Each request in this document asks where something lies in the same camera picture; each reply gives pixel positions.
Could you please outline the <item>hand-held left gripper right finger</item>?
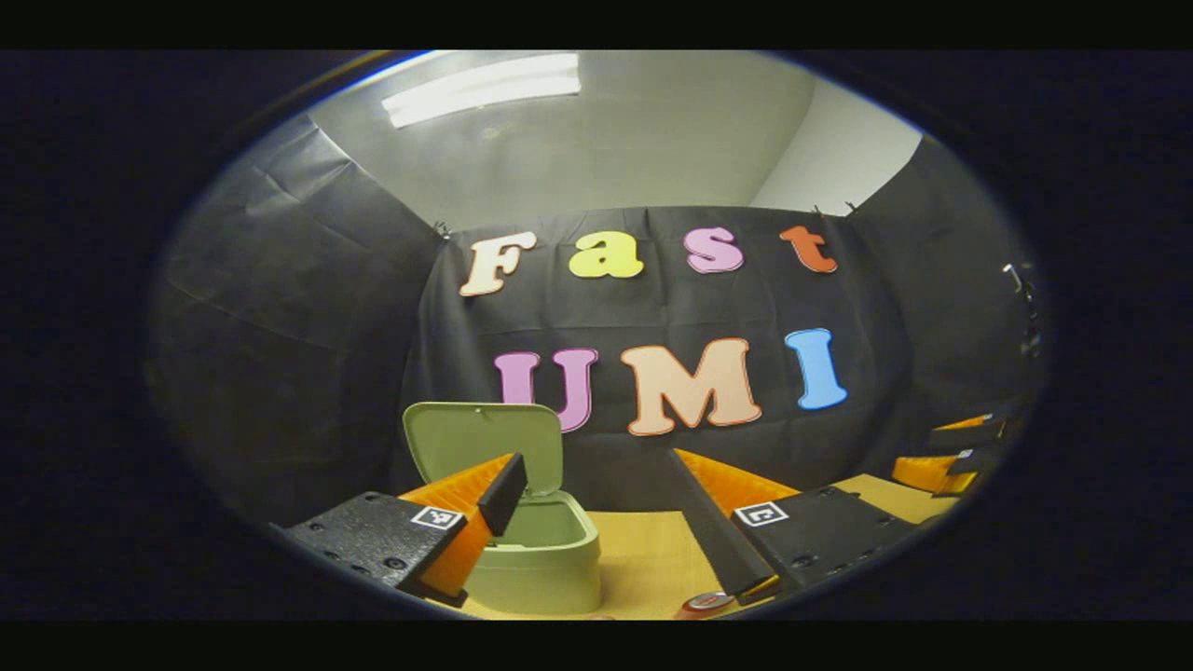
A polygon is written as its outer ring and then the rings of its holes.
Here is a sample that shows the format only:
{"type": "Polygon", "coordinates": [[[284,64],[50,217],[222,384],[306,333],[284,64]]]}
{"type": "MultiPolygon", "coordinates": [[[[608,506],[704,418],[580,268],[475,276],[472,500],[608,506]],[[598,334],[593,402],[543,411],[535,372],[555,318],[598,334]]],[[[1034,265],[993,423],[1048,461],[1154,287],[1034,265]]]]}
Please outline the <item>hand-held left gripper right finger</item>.
{"type": "Polygon", "coordinates": [[[836,486],[796,490],[696,453],[670,453],[690,531],[741,607],[840,581],[903,543],[915,524],[836,486]]]}

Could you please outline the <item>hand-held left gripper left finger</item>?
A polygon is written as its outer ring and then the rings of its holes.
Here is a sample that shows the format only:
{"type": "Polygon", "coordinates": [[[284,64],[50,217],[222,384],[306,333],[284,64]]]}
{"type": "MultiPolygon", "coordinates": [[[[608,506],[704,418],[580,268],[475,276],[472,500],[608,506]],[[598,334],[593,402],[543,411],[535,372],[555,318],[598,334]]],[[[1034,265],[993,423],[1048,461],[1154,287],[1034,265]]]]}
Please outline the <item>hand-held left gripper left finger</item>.
{"type": "Polygon", "coordinates": [[[401,495],[367,491],[274,538],[376,589],[460,607],[482,553],[508,527],[528,484],[521,455],[503,454],[401,495]]]}

